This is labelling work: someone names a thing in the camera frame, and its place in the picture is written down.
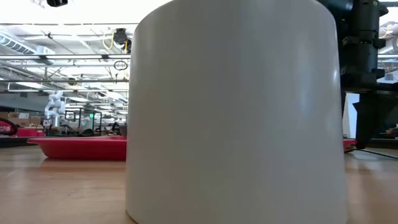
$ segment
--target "ceiling pipe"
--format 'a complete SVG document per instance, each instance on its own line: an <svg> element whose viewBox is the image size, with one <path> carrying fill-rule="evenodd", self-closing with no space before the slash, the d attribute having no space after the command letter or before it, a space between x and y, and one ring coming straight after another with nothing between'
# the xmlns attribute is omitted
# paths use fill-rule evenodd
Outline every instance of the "ceiling pipe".
<svg viewBox="0 0 398 224"><path fill-rule="evenodd" d="M26 80L0 80L0 83L19 83ZM129 80L31 80L31 83L128 83Z"/></svg>
<svg viewBox="0 0 398 224"><path fill-rule="evenodd" d="M54 89L14 89L14 90L4 90L8 92L26 92L26 93L35 93L35 92L52 92ZM129 90L62 90L64 93L107 93L107 92L115 92L115 93L128 93Z"/></svg>
<svg viewBox="0 0 398 224"><path fill-rule="evenodd" d="M66 23L65 26L122 26L122 25L138 25L139 22L122 22L122 23ZM58 26L59 24L51 23L0 23L0 26Z"/></svg>
<svg viewBox="0 0 398 224"><path fill-rule="evenodd" d="M0 60L121 60L130 57L129 54L0 55Z"/></svg>
<svg viewBox="0 0 398 224"><path fill-rule="evenodd" d="M31 72L31 71L28 71L28 70L24 70L21 67L18 67L18 66L15 66L15 65L11 65L10 63L7 63L7 62L0 61L0 65L5 66L6 68L11 68L15 72L23 74L23 75L28 76L28 77L43 78L41 75L39 75L37 73Z"/></svg>
<svg viewBox="0 0 398 224"><path fill-rule="evenodd" d="M379 54L398 53L398 37L387 40L386 46L379 50Z"/></svg>
<svg viewBox="0 0 398 224"><path fill-rule="evenodd" d="M99 40L109 40L112 39L111 35L104 37L80 37L79 35L76 37L72 37L70 35L54 35L52 34L52 38L55 40L69 40L69 41L99 41ZM47 36L44 35L29 35L24 37L24 40L43 40L48 39Z"/></svg>
<svg viewBox="0 0 398 224"><path fill-rule="evenodd" d="M104 64L52 64L52 65L41 65L41 64L27 64L21 65L20 63L11 63L11 65L20 66L22 68L80 68L80 67L114 67L114 63Z"/></svg>

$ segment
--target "red object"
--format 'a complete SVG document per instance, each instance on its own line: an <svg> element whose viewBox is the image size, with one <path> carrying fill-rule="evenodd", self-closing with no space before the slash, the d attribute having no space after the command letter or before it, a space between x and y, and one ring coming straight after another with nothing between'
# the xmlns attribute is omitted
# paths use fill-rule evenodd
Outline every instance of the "red object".
<svg viewBox="0 0 398 224"><path fill-rule="evenodd" d="M122 136L33 138L51 159L126 160L127 139Z"/></svg>
<svg viewBox="0 0 398 224"><path fill-rule="evenodd" d="M344 146L355 146L356 145L356 140L354 139L344 139L343 140Z"/></svg>
<svg viewBox="0 0 398 224"><path fill-rule="evenodd" d="M356 140L354 139L344 139L344 152L350 152L353 150L354 146L356 145Z"/></svg>
<svg viewBox="0 0 398 224"><path fill-rule="evenodd" d="M13 132L14 132L14 128L10 124L8 124L4 121L0 121L0 133L1 134L10 135Z"/></svg>
<svg viewBox="0 0 398 224"><path fill-rule="evenodd" d="M26 137L44 137L45 134L43 131L38 131L36 129L29 128L18 128L17 134L11 136L12 138L26 138Z"/></svg>

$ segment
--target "yellow cable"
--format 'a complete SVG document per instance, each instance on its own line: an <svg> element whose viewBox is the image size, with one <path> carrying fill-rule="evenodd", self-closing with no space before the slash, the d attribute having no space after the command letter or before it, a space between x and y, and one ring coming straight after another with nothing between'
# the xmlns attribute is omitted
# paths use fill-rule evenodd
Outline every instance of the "yellow cable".
<svg viewBox="0 0 398 224"><path fill-rule="evenodd" d="M384 29L384 31L385 31L386 33L384 34L384 36L380 37L380 39L385 38L385 37L387 36L387 34L389 34L389 33L388 33L389 29L390 29L390 26L387 26L387 30Z"/></svg>
<svg viewBox="0 0 398 224"><path fill-rule="evenodd" d="M386 64L384 64L384 62L381 62L383 64L384 69L387 71L387 73L390 73L389 69L386 67ZM394 76L394 74L392 75L392 78L394 80L397 80L396 77Z"/></svg>
<svg viewBox="0 0 398 224"><path fill-rule="evenodd" d="M102 44L103 44L104 47L105 47L106 49L108 49L108 50L111 50L111 49L113 48L113 37L114 37L114 33L112 33L112 39L111 39L111 46L110 46L110 47L108 47L108 46L105 44L105 39L102 40Z"/></svg>

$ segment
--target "black cable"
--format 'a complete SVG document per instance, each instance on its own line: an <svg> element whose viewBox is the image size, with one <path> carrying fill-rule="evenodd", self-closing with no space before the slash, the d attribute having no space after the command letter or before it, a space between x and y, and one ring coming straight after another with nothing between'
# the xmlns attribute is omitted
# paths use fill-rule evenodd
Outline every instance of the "black cable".
<svg viewBox="0 0 398 224"><path fill-rule="evenodd" d="M113 64L113 67L117 71L123 71L123 70L126 70L129 67L129 65L125 61L118 60L117 62L115 62Z"/></svg>

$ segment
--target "cardboard box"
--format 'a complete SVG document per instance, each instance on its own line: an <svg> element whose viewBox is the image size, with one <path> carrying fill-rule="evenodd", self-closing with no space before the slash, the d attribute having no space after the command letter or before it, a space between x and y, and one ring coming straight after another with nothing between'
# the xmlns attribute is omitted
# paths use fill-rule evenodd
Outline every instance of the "cardboard box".
<svg viewBox="0 0 398 224"><path fill-rule="evenodd" d="M14 124L19 124L19 113L18 112L8 113L8 120L13 122Z"/></svg>
<svg viewBox="0 0 398 224"><path fill-rule="evenodd" d="M42 117L40 117L40 116L31 116L30 117L30 124L40 125L41 121L42 121Z"/></svg>
<svg viewBox="0 0 398 224"><path fill-rule="evenodd" d="M0 118L8 119L8 112L0 112Z"/></svg>
<svg viewBox="0 0 398 224"><path fill-rule="evenodd" d="M14 124L18 124L20 127L30 126L29 114L26 113L19 114L18 112L0 112L0 118L7 119Z"/></svg>

